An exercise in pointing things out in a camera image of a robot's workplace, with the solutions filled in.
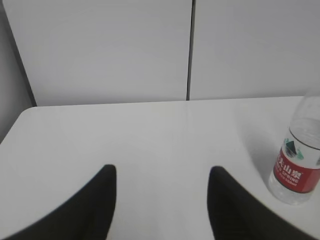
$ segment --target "plastic bottle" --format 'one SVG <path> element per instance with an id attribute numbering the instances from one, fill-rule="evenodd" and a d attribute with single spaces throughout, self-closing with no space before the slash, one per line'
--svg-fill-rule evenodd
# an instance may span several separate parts
<path id="1" fill-rule="evenodd" d="M 320 90 L 309 92 L 295 110 L 269 178 L 270 191 L 284 203 L 307 201 L 320 178 Z"/>

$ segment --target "table surface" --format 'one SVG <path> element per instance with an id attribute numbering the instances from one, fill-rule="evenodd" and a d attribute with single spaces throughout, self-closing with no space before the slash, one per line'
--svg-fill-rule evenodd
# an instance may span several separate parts
<path id="1" fill-rule="evenodd" d="M 290 206 L 266 179 L 301 97 L 34 107 L 0 144 L 0 239 L 117 168 L 110 240 L 212 240 L 207 187 L 223 166 L 259 201 L 320 237 L 320 192 Z"/>

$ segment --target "mountain logo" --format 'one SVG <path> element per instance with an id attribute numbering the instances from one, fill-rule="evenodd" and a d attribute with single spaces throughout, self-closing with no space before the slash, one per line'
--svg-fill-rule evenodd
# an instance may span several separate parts
<path id="1" fill-rule="evenodd" d="M 301 153 L 300 149 L 296 149 L 295 142 L 294 141 L 289 141 L 288 138 L 284 140 L 285 143 L 285 153 L 290 157 L 290 158 L 297 158 L 299 160 L 303 160 L 304 156 Z"/>

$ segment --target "red label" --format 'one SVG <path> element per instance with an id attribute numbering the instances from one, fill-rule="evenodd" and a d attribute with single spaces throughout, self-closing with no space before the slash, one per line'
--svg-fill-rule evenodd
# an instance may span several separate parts
<path id="1" fill-rule="evenodd" d="M 291 162 L 281 148 L 273 169 L 276 179 L 287 189 L 297 193 L 309 193 L 320 179 L 320 169 L 298 166 Z"/>

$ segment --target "white wall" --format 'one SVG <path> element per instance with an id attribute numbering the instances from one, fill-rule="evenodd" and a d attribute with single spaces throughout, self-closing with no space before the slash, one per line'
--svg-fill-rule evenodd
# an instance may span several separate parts
<path id="1" fill-rule="evenodd" d="M 190 99 L 320 87 L 319 0 L 197 0 Z"/>
<path id="2" fill-rule="evenodd" d="M 0 142 L 29 107 L 30 99 L 0 18 Z"/>
<path id="3" fill-rule="evenodd" d="M 185 100 L 192 0 L 4 0 L 38 106 Z"/>

